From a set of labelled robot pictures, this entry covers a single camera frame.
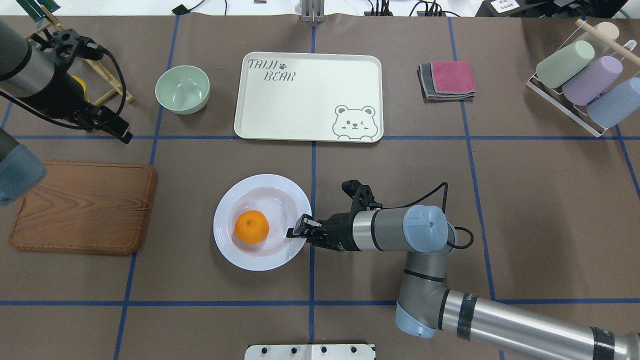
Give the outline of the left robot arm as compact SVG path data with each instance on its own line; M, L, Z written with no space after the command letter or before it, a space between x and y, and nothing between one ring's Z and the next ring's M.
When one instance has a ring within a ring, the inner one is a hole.
M1 96L40 119L62 128L92 132L100 130L127 144L133 135L121 117L127 87L114 55L93 39L74 29L35 34L31 39L0 23ZM74 60L101 60L109 57L122 86L116 111L94 105L85 98L80 82L68 73Z

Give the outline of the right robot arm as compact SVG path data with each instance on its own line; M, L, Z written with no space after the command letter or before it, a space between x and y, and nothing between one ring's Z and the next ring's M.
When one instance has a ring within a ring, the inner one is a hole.
M449 289L446 272L458 228L437 206L356 208L329 219L301 215L286 236L317 248L345 252L405 252L395 323L431 338L455 334L537 360L637 360L639 335L616 335Z

